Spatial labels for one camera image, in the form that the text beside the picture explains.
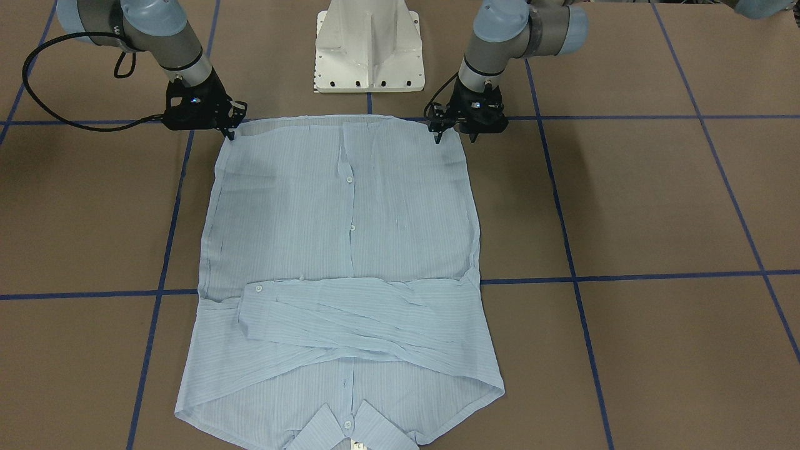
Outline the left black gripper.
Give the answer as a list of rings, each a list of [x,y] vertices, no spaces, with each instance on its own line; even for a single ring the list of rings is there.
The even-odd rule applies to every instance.
[[[449,102],[437,102],[438,94],[451,84],[454,86]],[[488,82],[483,91],[475,92],[466,87],[458,75],[452,75],[426,103],[426,122],[436,144],[442,141],[444,132],[449,129],[478,137],[480,134],[502,133],[509,124],[499,86]]]

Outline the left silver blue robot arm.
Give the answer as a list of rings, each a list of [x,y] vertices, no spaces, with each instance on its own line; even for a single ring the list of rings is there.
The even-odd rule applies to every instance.
[[[474,142],[508,127],[500,82],[513,59],[571,54],[588,39],[589,18],[575,1],[484,1],[452,86],[449,102],[432,95],[423,109],[434,142],[456,130]]]

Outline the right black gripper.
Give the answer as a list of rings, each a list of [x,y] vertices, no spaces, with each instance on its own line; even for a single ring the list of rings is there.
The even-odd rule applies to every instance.
[[[182,71],[164,68],[169,77],[162,124],[172,131],[218,130],[226,139],[236,138],[248,104],[226,93],[212,66],[193,66]]]

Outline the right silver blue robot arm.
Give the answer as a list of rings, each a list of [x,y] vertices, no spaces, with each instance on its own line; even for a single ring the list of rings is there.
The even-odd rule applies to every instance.
[[[226,93],[178,1],[57,1],[56,14],[78,40],[154,57],[169,79],[158,118],[166,128],[235,138],[248,105]]]

